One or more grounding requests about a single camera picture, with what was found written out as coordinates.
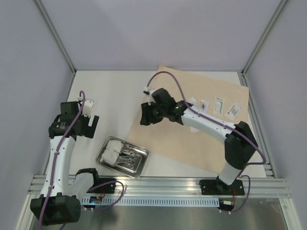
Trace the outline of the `clear blister packet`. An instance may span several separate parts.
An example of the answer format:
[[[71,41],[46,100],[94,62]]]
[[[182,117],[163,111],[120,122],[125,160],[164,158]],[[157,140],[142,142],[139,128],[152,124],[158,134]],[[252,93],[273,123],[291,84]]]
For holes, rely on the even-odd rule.
[[[196,98],[194,98],[194,97],[189,98],[188,102],[189,102],[190,104],[192,104],[193,107],[195,107],[195,108],[197,108],[197,109],[199,108],[199,107],[198,107],[198,101],[196,100]]]
[[[209,100],[201,100],[200,110],[204,113],[207,113],[209,105],[210,105]]]

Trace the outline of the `white gauze pad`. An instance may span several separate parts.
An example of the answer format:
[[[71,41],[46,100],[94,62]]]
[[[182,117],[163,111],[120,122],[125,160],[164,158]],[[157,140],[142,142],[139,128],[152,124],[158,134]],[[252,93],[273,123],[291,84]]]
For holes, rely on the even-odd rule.
[[[118,157],[119,157],[119,154],[117,152],[107,149],[101,155],[100,162],[102,163],[103,161],[105,161],[106,163],[110,165],[114,165],[117,162]]]
[[[197,132],[199,132],[198,129],[193,128],[193,127],[190,127],[190,131],[191,131],[191,133],[197,133]]]
[[[120,153],[122,148],[123,148],[124,144],[119,141],[119,140],[110,140],[108,143],[107,143],[107,146],[106,146],[106,149],[107,150],[112,150],[116,153]]]

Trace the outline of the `green white suture packet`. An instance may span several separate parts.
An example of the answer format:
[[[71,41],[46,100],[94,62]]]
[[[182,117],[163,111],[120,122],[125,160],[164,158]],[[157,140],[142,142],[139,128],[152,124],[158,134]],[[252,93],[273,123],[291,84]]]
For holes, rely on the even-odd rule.
[[[224,112],[224,98],[215,97],[214,106],[213,106],[213,114],[221,115]]]

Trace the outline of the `long steel hemostat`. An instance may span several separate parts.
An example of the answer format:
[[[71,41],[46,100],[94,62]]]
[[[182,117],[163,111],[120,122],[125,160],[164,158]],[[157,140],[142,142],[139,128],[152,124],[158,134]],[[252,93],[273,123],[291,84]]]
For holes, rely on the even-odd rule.
[[[137,152],[130,145],[124,144],[121,153],[126,154],[127,156],[136,156]]]

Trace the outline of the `stainless steel tray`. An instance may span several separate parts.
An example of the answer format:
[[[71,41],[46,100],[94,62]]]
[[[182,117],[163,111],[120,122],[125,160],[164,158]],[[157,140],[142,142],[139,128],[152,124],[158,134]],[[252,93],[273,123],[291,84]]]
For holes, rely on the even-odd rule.
[[[123,154],[123,153],[120,152],[119,157],[117,159],[117,162],[114,165],[110,165],[110,164],[106,163],[105,161],[103,161],[101,163],[100,162],[101,155],[106,150],[107,143],[110,140],[119,140],[123,144],[130,145],[137,152],[136,156],[127,156],[126,154]],[[108,137],[105,140],[100,152],[98,153],[98,155],[96,157],[96,163],[100,166],[104,166],[108,169],[114,170],[114,171],[116,171],[120,174],[123,174],[125,176],[129,176],[129,177],[132,177],[132,178],[139,178],[143,169],[144,169],[144,166],[145,166],[145,163],[147,161],[148,156],[149,156],[149,151],[148,151],[148,149],[146,149],[144,147],[138,146],[136,144],[127,142],[125,140],[122,140],[122,139],[119,139],[119,138],[116,138],[116,137]]]

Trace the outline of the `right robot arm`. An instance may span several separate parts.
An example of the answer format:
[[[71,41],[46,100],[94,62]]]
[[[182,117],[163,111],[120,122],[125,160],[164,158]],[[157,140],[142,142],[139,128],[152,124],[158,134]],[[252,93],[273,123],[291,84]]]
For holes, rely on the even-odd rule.
[[[167,118],[209,134],[224,145],[226,163],[216,178],[216,188],[221,194],[228,194],[258,148],[249,125],[243,121],[233,124],[207,115],[184,100],[176,102],[164,88],[145,87],[143,93],[149,101],[141,104],[141,125],[157,124]]]

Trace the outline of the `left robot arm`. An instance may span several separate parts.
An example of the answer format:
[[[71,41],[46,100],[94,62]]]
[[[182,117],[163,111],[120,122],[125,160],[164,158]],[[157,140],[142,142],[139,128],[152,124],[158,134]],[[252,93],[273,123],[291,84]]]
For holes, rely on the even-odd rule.
[[[80,169],[69,185],[71,156],[77,137],[94,137],[99,117],[91,117],[93,106],[94,102],[89,99],[61,103],[60,114],[48,128],[50,156],[46,178],[40,196],[30,203],[40,227],[77,222],[86,192],[100,188],[95,168]]]

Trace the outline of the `beige cloth drape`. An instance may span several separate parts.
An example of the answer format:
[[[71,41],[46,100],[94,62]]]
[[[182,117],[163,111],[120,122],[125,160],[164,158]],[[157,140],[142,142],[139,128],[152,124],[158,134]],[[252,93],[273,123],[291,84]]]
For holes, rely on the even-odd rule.
[[[248,120],[248,87],[216,80],[203,75],[159,66],[159,75],[150,83],[154,89],[164,88],[175,101],[185,98],[209,100],[207,113],[227,122],[239,123]],[[224,112],[213,114],[215,97],[224,98]],[[231,120],[225,117],[233,103],[239,103],[242,109]],[[213,173],[220,173],[225,164],[224,145],[214,137],[203,132],[191,133],[190,127],[170,122],[167,118],[160,123],[140,125],[141,111],[138,111],[128,134],[127,141],[147,148],[150,152],[192,165]]]

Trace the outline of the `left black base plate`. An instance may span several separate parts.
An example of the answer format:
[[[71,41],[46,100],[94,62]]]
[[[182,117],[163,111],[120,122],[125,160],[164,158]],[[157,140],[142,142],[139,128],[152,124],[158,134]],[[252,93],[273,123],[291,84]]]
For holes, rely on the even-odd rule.
[[[86,191],[86,193],[95,193],[95,194],[114,194],[115,188],[116,188],[116,183],[115,183],[115,178],[99,178],[97,181],[94,181],[93,185],[89,187],[89,189]],[[97,187],[93,189],[93,187],[96,187],[101,184],[105,184],[109,182],[109,184]]]

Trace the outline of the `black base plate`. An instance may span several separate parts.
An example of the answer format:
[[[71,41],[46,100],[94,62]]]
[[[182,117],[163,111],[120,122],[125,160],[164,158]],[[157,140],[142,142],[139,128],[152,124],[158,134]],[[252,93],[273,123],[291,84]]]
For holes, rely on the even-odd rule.
[[[199,181],[202,195],[212,196],[232,196],[234,194],[238,196],[244,196],[245,191],[243,182],[241,180],[234,180],[230,185],[225,184],[219,178],[216,179],[203,179]]]
[[[95,193],[95,194],[114,194],[115,188],[116,188],[116,183],[115,183],[115,178],[99,178],[97,181],[94,181],[93,185],[89,187],[89,189],[86,191],[86,193]],[[97,187],[93,189],[93,187],[96,187],[101,184],[105,184],[109,182],[109,184]]]

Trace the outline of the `left aluminium frame post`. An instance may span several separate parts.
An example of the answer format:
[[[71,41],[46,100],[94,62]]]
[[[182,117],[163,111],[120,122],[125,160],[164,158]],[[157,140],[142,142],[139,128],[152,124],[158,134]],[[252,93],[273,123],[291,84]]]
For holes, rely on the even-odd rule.
[[[42,0],[33,0],[33,3],[35,4],[38,12],[40,13],[41,17],[43,18],[45,24],[46,24],[46,27],[47,29],[49,30],[53,40],[55,41],[58,49],[60,50],[65,62],[67,63],[71,73],[73,74],[73,76],[75,76],[76,74],[76,68],[74,67],[74,64],[44,6],[44,3]]]

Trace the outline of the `aluminium frame post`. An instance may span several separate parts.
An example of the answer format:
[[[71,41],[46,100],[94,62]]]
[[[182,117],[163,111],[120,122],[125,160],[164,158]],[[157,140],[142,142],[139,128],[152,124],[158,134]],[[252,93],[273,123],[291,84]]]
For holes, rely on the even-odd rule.
[[[281,17],[283,11],[286,9],[289,2],[290,2],[290,0],[279,1],[278,6],[276,7],[272,17],[270,18],[268,24],[266,25],[263,33],[260,36],[258,42],[256,43],[256,46],[254,47],[251,55],[249,56],[244,68],[241,71],[241,74],[243,76],[245,76],[246,73],[248,72],[248,70],[250,69],[250,67],[253,64],[255,58],[257,57],[258,53],[261,51],[263,45],[265,44],[267,38],[271,34],[273,28],[277,24],[279,18]]]
[[[35,4],[38,12],[40,13],[41,17],[43,18],[45,24],[46,24],[46,27],[47,29],[49,30],[53,40],[55,41],[58,49],[60,50],[65,62],[67,63],[71,73],[73,74],[73,76],[75,76],[76,74],[76,68],[74,67],[74,64],[44,6],[44,3],[42,0],[33,0],[33,3]]]

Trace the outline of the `aluminium mounting rail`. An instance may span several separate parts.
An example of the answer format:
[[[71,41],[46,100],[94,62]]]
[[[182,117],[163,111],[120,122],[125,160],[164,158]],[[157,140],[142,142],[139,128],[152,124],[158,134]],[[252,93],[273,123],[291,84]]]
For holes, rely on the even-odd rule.
[[[126,196],[166,196],[166,197],[213,197],[207,184],[199,177],[139,177],[101,176],[111,181],[118,180],[127,188]],[[249,193],[250,198],[291,198],[290,189],[285,179],[276,178],[241,178],[242,185],[236,190],[239,198],[242,192]]]

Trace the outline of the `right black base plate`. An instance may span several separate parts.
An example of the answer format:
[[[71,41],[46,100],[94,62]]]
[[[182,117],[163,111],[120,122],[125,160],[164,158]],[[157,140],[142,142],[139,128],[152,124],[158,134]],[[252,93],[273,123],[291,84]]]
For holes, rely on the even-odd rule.
[[[232,196],[234,194],[238,196],[244,196],[245,191],[243,182],[241,180],[234,180],[230,185],[225,184],[219,178],[216,179],[203,179],[199,181],[202,195],[212,196]]]

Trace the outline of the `right aluminium frame post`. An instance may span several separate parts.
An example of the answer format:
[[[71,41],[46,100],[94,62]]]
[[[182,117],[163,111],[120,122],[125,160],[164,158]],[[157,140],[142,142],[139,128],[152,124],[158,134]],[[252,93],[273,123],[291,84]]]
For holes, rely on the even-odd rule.
[[[279,1],[278,6],[276,7],[272,17],[270,18],[268,24],[266,25],[263,33],[260,36],[258,42],[256,43],[256,46],[254,47],[251,55],[249,56],[244,68],[241,71],[241,74],[243,76],[245,76],[246,73],[248,72],[248,70],[250,69],[250,67],[253,64],[255,58],[257,57],[258,53],[261,51],[263,45],[265,44],[267,38],[271,34],[273,28],[277,24],[279,18],[281,17],[283,11],[286,9],[289,2],[290,2],[290,0]]]

